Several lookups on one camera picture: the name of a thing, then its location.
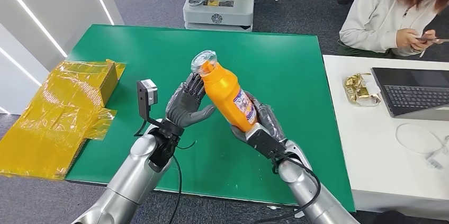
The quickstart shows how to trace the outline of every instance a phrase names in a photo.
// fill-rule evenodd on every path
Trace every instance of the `black cable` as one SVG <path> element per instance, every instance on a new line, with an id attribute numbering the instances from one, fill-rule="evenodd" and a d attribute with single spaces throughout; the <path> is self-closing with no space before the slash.
<path id="1" fill-rule="evenodd" d="M 143 134 L 141 134 L 142 130 L 145 128 L 145 125 L 147 125 L 147 121 L 143 121 L 142 126 L 140 126 L 140 129 L 134 134 L 135 137 L 141 137 Z"/>
<path id="2" fill-rule="evenodd" d="M 278 220 L 286 219 L 286 218 L 288 218 L 288 217 L 292 217 L 292 216 L 294 216 L 295 214 L 297 214 L 297 213 L 303 211 L 305 208 L 309 207 L 311 204 L 313 204 L 313 203 L 317 200 L 317 198 L 318 198 L 318 196 L 319 196 L 319 194 L 320 194 L 320 192 L 321 192 L 321 182 L 320 182 L 320 179 L 317 177 L 317 175 L 316 175 L 312 170 L 310 170 L 310 169 L 307 168 L 306 166 L 302 165 L 301 163 L 298 163 L 298 162 L 294 161 L 293 159 L 291 159 L 290 157 L 288 157 L 288 156 L 286 156 L 286 155 L 284 155 L 284 154 L 282 154 L 282 153 L 278 153 L 278 154 L 279 154 L 282 158 L 284 158 L 284 159 L 290 161 L 291 163 L 294 163 L 294 164 L 300 166 L 301 168 L 303 168 L 304 170 L 306 170 L 306 172 L 309 173 L 309 174 L 316 180 L 316 183 L 317 183 L 317 191 L 316 191 L 315 195 L 312 197 L 312 199 L 311 199 L 309 202 L 307 202 L 305 205 L 299 207 L 299 209 L 297 209 L 296 211 L 291 212 L 291 213 L 288 213 L 288 214 L 285 214 L 285 215 L 281 215 L 281 216 L 278 216 L 278 217 L 274 217 L 274 218 L 268 218 L 268 219 L 257 220 L 257 221 L 255 221 L 255 222 L 253 222 L 253 224 L 266 223 L 266 222 L 270 222 L 270 221 L 278 221 Z"/>
<path id="3" fill-rule="evenodd" d="M 175 218 L 176 210 L 178 210 L 179 200 L 181 199 L 181 191 L 182 191 L 181 167 L 179 166 L 179 162 L 178 162 L 178 160 L 176 159 L 176 157 L 174 155 L 173 155 L 173 159 L 175 160 L 176 166 L 178 166 L 178 171 L 179 171 L 179 191 L 178 191 L 178 199 L 176 200 L 175 210 L 173 210 L 172 217 L 170 218 L 170 221 L 168 222 L 168 224 L 172 224 L 172 221 Z"/>
<path id="4" fill-rule="evenodd" d="M 179 149 L 181 149 L 181 150 L 186 150 L 186 149 L 191 148 L 195 143 L 196 143 L 196 141 L 194 141 L 193 143 L 191 143 L 191 144 L 190 144 L 189 146 L 187 146 L 187 147 L 179 147 L 179 146 L 176 146 L 176 147 L 179 148 Z"/>

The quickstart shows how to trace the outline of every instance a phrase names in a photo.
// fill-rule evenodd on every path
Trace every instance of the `white hoodie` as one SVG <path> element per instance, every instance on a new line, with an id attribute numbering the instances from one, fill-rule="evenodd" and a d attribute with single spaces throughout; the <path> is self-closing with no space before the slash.
<path id="1" fill-rule="evenodd" d="M 410 46 L 396 46 L 396 32 L 415 29 L 420 37 L 424 28 L 434 19 L 436 0 L 424 0 L 417 10 L 398 0 L 354 0 L 348 17 L 340 30 L 340 40 L 347 46 L 374 52 L 392 49 L 400 56 L 420 53 Z"/>

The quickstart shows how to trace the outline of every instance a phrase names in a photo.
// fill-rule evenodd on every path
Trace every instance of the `gray carpet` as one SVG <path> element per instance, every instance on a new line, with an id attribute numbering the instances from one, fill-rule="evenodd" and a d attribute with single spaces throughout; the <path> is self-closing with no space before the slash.
<path id="1" fill-rule="evenodd" d="M 184 0 L 115 0 L 127 25 L 182 28 Z M 349 6 L 336 0 L 256 0 L 254 31 L 314 34 L 323 54 L 336 53 L 338 31 Z M 449 37 L 449 12 L 444 11 L 430 28 L 441 37 Z M 423 60 L 449 61 L 448 46 L 432 47 Z M 0 138 L 17 116 L 0 114 Z M 104 191 L 102 187 L 27 178 L 0 176 L 0 223 L 70 223 L 83 213 Z M 132 223 L 168 223 L 175 196 L 153 193 L 141 206 Z M 271 210 L 259 204 L 237 203 L 183 196 L 174 223 L 251 223 L 253 220 L 291 212 Z M 358 212 L 362 224 L 369 224 L 375 213 Z M 420 224 L 446 221 L 417 219 Z M 277 223 L 307 223 L 304 218 L 289 218 Z"/>

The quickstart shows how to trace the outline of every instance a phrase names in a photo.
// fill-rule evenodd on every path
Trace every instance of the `green table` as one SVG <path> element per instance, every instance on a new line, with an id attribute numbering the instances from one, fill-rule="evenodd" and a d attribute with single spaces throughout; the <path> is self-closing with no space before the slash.
<path id="1" fill-rule="evenodd" d="M 323 184 L 349 211 L 351 187 L 316 36 L 273 33 L 193 31 L 166 28 L 92 25 L 68 60 L 112 59 L 127 67 L 107 108 L 118 113 L 103 141 L 89 140 L 66 179 L 108 183 L 136 140 L 142 118 L 136 81 L 150 78 L 158 86 L 153 118 L 190 73 L 192 58 L 203 50 L 239 77 L 243 89 L 269 103 L 285 134 L 296 141 Z M 202 106 L 210 104 L 205 97 Z M 271 162 L 233 137 L 219 113 L 187 128 L 175 152 L 183 173 L 183 192 L 278 204 L 296 204 L 289 188 L 271 171 Z M 172 165 L 160 190 L 178 190 Z"/>

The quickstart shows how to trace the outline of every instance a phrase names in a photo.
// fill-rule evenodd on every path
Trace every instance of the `laptop keyboard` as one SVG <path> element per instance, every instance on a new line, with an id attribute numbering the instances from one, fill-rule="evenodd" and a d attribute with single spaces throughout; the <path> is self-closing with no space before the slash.
<path id="1" fill-rule="evenodd" d="M 395 107 L 426 109 L 449 103 L 449 88 L 386 85 L 385 90 Z"/>

